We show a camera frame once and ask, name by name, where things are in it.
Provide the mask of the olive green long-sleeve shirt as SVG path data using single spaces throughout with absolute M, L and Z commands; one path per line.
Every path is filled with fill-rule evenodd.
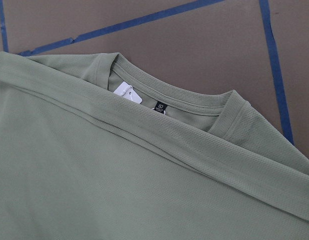
M 309 240 L 309 159 L 235 90 L 2 51 L 0 240 Z

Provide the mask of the white paper hang tag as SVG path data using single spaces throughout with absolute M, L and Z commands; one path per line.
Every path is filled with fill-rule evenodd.
M 140 104 L 143 101 L 142 98 L 135 92 L 133 86 L 125 81 L 123 81 L 113 93 L 137 104 Z

